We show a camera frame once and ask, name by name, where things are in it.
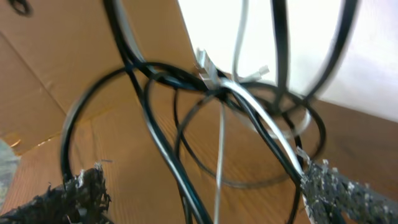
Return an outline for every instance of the black wire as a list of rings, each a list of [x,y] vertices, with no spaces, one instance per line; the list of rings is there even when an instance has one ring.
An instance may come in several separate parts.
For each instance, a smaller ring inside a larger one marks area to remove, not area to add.
[[[289,126],[290,130],[292,130],[292,134],[293,134],[294,123],[292,122],[292,120],[290,120],[290,118],[287,114],[283,114],[283,118],[284,118],[285,122],[287,123],[287,125]],[[301,149],[303,148],[300,136],[294,137],[294,143],[296,144],[296,147],[299,147]],[[303,169],[303,164],[304,164],[303,158],[300,156],[297,156],[297,160],[298,160],[298,163],[300,164],[300,167]],[[289,215],[289,219],[287,220],[287,224],[293,224],[294,219],[297,214],[297,210],[299,208],[301,188],[299,186],[296,186],[295,188],[296,189],[295,189],[295,193],[294,193],[293,206],[292,206],[292,210],[290,211],[290,215]]]
[[[336,64],[339,61],[340,55],[343,52],[344,46],[347,43],[347,37],[349,34],[349,31],[352,27],[353,21],[354,21],[354,16],[355,16],[355,11],[356,7],[358,5],[358,0],[345,0],[344,1],[344,7],[343,7],[343,12],[341,13],[341,19],[340,19],[340,24],[336,30],[338,30],[338,34],[336,37],[336,42],[335,45],[333,46],[333,50],[330,54],[330,58],[328,60],[328,63],[320,76],[319,80],[317,83],[314,85],[314,87],[310,90],[309,93],[307,93],[306,96],[304,96],[304,101],[308,102],[313,99],[315,96],[315,93],[325,84],[325,82],[330,79],[331,74],[333,72],[333,69],[336,67]],[[291,113],[295,111],[299,106],[295,105],[287,110],[285,110],[285,113]]]
[[[267,88],[267,89],[271,89],[271,90],[274,90],[274,88],[277,88],[276,86],[271,86],[271,85],[267,85],[264,83],[242,83],[242,84],[249,88]],[[320,140],[319,140],[319,143],[317,144],[315,152],[312,155],[310,155],[311,160],[315,160],[316,158],[318,158],[320,156],[320,154],[324,150],[325,141],[326,141],[325,124],[323,123],[319,114],[310,105],[305,104],[299,97],[297,97],[289,92],[287,92],[287,94],[289,96],[294,97],[295,100],[297,100],[300,103],[300,105],[302,105],[303,107],[308,109],[312,118],[314,119],[314,121],[316,122],[316,124],[318,126],[318,130],[320,133]],[[271,104],[268,101],[266,101],[260,97],[256,97],[256,99],[268,107],[271,106]],[[176,90],[174,93],[174,102],[173,102],[174,124],[176,125],[176,127],[178,127],[180,125],[179,121],[178,121],[177,103],[178,103],[178,90]],[[206,165],[204,165],[204,163],[202,163],[201,160],[199,160],[197,155],[194,153],[193,149],[190,147],[190,145],[189,145],[187,139],[185,138],[185,136],[183,135],[183,133],[181,134],[181,141],[183,142],[185,148],[187,149],[188,153],[191,155],[193,160],[197,163],[198,167],[200,169],[202,169],[203,171],[205,171],[208,175],[215,178],[216,177],[215,171],[208,168]],[[287,174],[282,174],[277,177],[274,177],[273,179],[260,180],[258,182],[253,182],[253,183],[237,182],[237,181],[232,181],[232,180],[228,180],[225,178],[223,178],[222,181],[225,185],[230,186],[230,187],[239,188],[239,189],[253,189],[253,188],[258,188],[258,187],[267,187],[267,186],[270,186],[273,184],[280,183],[280,182],[288,179],[288,177],[289,176]]]
[[[232,94],[235,97],[236,101],[238,101],[239,105],[241,105],[243,107],[243,109],[245,110],[249,119],[251,120],[253,126],[257,130],[258,134],[264,140],[264,142],[267,144],[267,146],[269,147],[271,152],[274,154],[274,156],[278,159],[278,161],[280,162],[280,164],[282,165],[282,167],[284,168],[286,173],[292,179],[293,183],[296,186],[300,185],[300,179],[301,179],[300,174],[297,173],[294,166],[290,163],[290,161],[288,160],[286,155],[280,150],[279,146],[268,134],[267,130],[261,123],[259,115],[254,111],[253,108],[251,108],[250,104],[248,102],[246,102],[246,100],[243,99],[240,95],[236,94],[233,91],[232,91]]]
[[[118,50],[122,57],[122,60],[125,66],[134,64],[146,77],[150,78],[153,75],[153,73],[146,66],[140,66],[140,64],[144,62],[141,62],[136,57],[134,52],[128,47],[128,44],[123,36],[123,32],[119,26],[114,3],[115,3],[114,0],[103,0],[103,5],[106,11],[108,22],[111,27],[113,37],[115,39],[116,45],[118,46]],[[158,82],[168,86],[172,86],[174,88],[181,88],[185,90],[202,90],[202,91],[207,90],[207,87],[206,85],[204,85],[204,83],[198,82],[199,81],[198,78],[196,78],[196,80],[191,80],[191,81],[192,82],[186,82],[186,80],[181,80],[175,77],[160,77],[158,80]]]
[[[105,83],[107,83],[114,77],[122,75],[125,71],[125,68],[120,68],[99,79],[93,86],[91,86],[84,92],[84,94],[79,98],[79,100],[72,106],[71,110],[68,112],[68,116],[66,117],[63,125],[61,136],[61,172],[64,183],[73,178],[69,161],[69,149],[76,121],[80,117],[81,112],[84,110],[90,98],[98,91],[98,89],[100,89]]]
[[[144,88],[144,100],[142,104],[142,107],[144,109],[144,116],[151,136],[155,144],[159,148],[159,151],[163,156],[166,164],[168,165],[170,171],[173,173],[175,179],[177,180],[178,187],[181,188],[181,190],[184,192],[184,196],[190,204],[190,208],[192,209],[196,221],[203,224],[213,223],[208,212],[206,211],[205,206],[203,205],[203,202],[200,200],[200,197],[193,188],[193,185],[190,182],[188,175],[183,168],[183,165],[173,153],[170,144],[167,142],[164,134],[160,130],[159,125],[156,123],[155,118],[152,114],[149,103],[149,93],[153,81],[153,79],[150,79]]]
[[[275,100],[269,110],[279,113],[280,101],[287,91],[287,79],[289,72],[289,32],[287,28],[287,12],[285,0],[271,1],[273,22],[275,30],[275,46],[277,49],[277,86]]]

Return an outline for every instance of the wooden surface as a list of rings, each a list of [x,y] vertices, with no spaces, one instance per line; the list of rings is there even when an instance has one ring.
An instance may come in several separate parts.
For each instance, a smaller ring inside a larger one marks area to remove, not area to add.
[[[167,137],[173,142],[172,91],[157,86],[152,108]],[[180,116],[198,95],[182,94]],[[369,183],[374,190],[398,200],[398,124],[324,102],[315,107],[328,131],[322,159],[353,180]],[[186,137],[199,158],[213,169],[218,150],[219,104],[205,106],[189,124]],[[282,167],[261,138],[230,113],[226,122],[224,176],[255,181],[283,173]],[[303,135],[304,149],[311,153],[318,141],[314,123]],[[49,182],[61,184],[59,137],[22,156],[2,213],[45,192]],[[116,223],[183,223],[176,183],[155,147],[136,100],[79,125],[73,144],[73,171],[103,162],[113,202],[109,216]],[[183,150],[182,161],[194,186],[213,216],[215,181],[202,172]],[[221,223],[285,223],[294,194],[286,180],[263,189],[223,187]],[[309,223],[299,212],[296,223]]]

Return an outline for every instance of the silver wire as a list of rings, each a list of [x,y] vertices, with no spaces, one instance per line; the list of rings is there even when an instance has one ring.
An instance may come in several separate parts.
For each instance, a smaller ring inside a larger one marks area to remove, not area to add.
[[[218,139],[218,161],[216,172],[216,196],[214,206],[214,224],[218,224],[220,219],[220,201],[221,201],[221,180],[223,176],[223,159],[224,159],[224,139],[225,139],[225,106],[220,106],[220,135]]]
[[[246,23],[248,21],[248,11],[249,11],[249,1],[242,0],[242,11],[241,11],[241,20],[239,22],[238,27],[238,34],[236,36],[235,42],[235,50],[234,50],[234,58],[232,61],[232,80],[238,82],[239,75],[238,75],[238,62],[239,56],[241,54],[242,44],[243,44],[243,37],[244,31],[246,29]]]
[[[268,124],[268,126],[273,130],[275,135],[277,136],[278,140],[282,144],[283,148],[285,149],[292,165],[294,166],[295,170],[303,176],[303,170],[300,166],[299,161],[297,160],[296,154],[294,153],[292,147],[290,146],[289,142],[286,140],[284,134],[279,129],[279,127],[275,124],[274,120],[271,116],[264,110],[264,108],[257,102],[257,100],[247,91],[247,89],[243,88],[240,84],[236,82],[232,82],[227,78],[222,78],[220,85],[225,88],[229,88],[233,90],[237,94],[241,95],[260,115],[260,117]]]

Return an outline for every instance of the white wall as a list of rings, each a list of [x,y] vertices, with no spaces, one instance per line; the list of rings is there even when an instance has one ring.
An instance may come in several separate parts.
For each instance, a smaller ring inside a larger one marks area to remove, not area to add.
[[[241,0],[179,0],[193,48],[204,47],[220,69],[231,72]],[[312,85],[335,33],[336,0],[289,0],[290,87]],[[341,67],[321,99],[398,121],[398,1],[365,0]],[[271,5],[249,0],[249,19],[239,60],[242,76],[268,65],[275,80]]]

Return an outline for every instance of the brown cardboard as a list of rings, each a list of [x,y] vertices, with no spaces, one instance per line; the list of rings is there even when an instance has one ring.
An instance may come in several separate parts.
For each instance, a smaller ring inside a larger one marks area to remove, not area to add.
[[[40,83],[41,90],[53,98],[53,104],[67,113],[91,83],[122,65],[102,2],[35,0],[30,4],[34,9],[33,15],[22,17],[11,9],[7,1],[0,1],[0,31],[29,67],[30,75],[36,77],[36,80],[32,78],[29,82]],[[167,62],[187,70],[193,68],[192,48],[177,1],[125,1],[124,5],[137,44],[147,60]],[[0,88],[3,85],[16,84],[6,80],[0,83]],[[83,119],[92,118],[122,101],[135,98],[129,79],[118,78],[101,90],[90,103]],[[25,106],[29,102],[20,100],[19,104]],[[13,111],[7,110],[7,113],[13,114]],[[35,116],[26,115],[23,119],[32,117]],[[54,126],[58,127],[57,131],[60,130],[59,122],[47,127],[46,122],[35,119],[30,122],[40,122],[41,129],[45,131],[38,135],[31,133],[30,140],[27,140],[29,146],[50,138]],[[15,118],[2,124],[9,125],[10,122],[24,129],[24,123]],[[9,131],[5,134],[11,134],[13,139],[18,136]]]
[[[31,1],[34,14],[18,16],[0,2],[0,29],[67,112],[99,77],[122,63],[101,1]],[[92,102],[91,116],[131,96],[128,79],[115,80]]]
[[[193,69],[193,50],[178,1],[123,0],[123,5],[146,60]]]
[[[57,134],[65,113],[0,33],[0,138],[23,153]]]

